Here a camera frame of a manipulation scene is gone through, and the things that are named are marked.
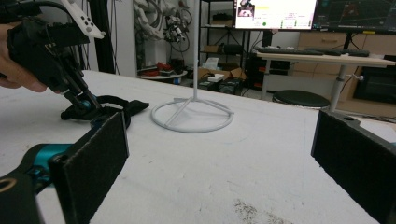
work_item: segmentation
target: white table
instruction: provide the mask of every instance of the white table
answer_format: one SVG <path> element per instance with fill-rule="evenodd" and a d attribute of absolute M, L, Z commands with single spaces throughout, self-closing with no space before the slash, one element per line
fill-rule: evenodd
<path fill-rule="evenodd" d="M 338 77 L 332 87 L 332 99 L 330 103 L 330 111 L 334 111 L 337 107 L 338 99 L 340 98 L 341 89 L 343 88 L 346 78 L 347 66 L 369 66 L 369 67 L 386 67 L 388 65 L 395 65 L 396 62 L 377 59 L 364 58 L 352 56 L 330 56 L 330 55 L 298 55 L 298 54 L 271 54 L 271 53 L 257 53 L 257 57 L 267 60 L 266 67 L 271 66 L 272 60 L 300 62 L 300 63 L 328 63 L 341 65 Z M 267 83 L 265 77 L 270 76 L 270 69 L 266 69 L 264 73 L 264 81 L 262 82 L 262 99 L 265 99 L 267 92 Z"/>
<path fill-rule="evenodd" d="M 191 88 L 84 73 L 96 95 L 150 103 L 132 117 L 131 156 L 92 223 L 376 223 L 310 156 L 318 111 L 200 91 L 230 107 L 233 122 L 211 133 L 177 133 L 156 125 L 150 110 Z M 0 88 L 0 176 L 32 146 L 74 143 L 90 129 L 60 119 L 68 106 L 50 91 Z M 47 223 L 63 223 L 54 189 L 37 198 Z"/>

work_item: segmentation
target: human hand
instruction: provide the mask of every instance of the human hand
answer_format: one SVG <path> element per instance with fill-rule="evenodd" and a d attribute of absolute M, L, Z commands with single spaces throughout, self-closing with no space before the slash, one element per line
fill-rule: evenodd
<path fill-rule="evenodd" d="M 0 77 L 0 86 L 17 89 L 21 86 L 31 91 L 42 92 L 47 87 L 27 69 L 15 63 L 9 58 L 7 46 L 7 30 L 13 26 L 0 24 L 0 73 L 6 77 Z"/>

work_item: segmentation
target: keyboard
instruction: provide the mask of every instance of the keyboard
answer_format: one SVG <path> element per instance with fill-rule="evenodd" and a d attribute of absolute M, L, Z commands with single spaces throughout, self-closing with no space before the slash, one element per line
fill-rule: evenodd
<path fill-rule="evenodd" d="M 300 54 L 300 55 L 323 55 L 323 52 L 311 49 L 257 49 L 260 53 L 272 54 Z"/>
<path fill-rule="evenodd" d="M 342 54 L 348 54 L 349 56 L 354 56 L 354 57 L 368 57 L 370 55 L 369 50 L 365 49 L 321 49 L 321 48 L 307 48 L 305 50 L 315 50 L 322 52 L 323 54 L 326 55 L 334 55 L 334 56 L 340 56 Z"/>

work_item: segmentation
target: white pole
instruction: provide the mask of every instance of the white pole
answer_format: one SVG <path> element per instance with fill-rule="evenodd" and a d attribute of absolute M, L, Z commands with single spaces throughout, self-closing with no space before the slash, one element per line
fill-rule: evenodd
<path fill-rule="evenodd" d="M 200 0 L 195 1 L 195 6 L 194 6 L 194 75 L 193 75 L 193 83 L 194 83 L 194 94 L 193 94 L 193 101 L 197 100 L 197 95 L 198 95 L 198 62 L 199 62 L 199 49 L 198 49 L 198 41 L 199 41 L 199 11 L 200 11 Z"/>

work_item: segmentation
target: black stool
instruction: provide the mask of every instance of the black stool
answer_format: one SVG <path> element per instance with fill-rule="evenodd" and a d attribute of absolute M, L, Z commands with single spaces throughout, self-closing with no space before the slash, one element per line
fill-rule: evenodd
<path fill-rule="evenodd" d="M 297 105 L 313 109 L 326 109 L 330 101 L 326 98 L 308 91 L 278 91 L 273 95 L 273 102 L 285 105 Z"/>

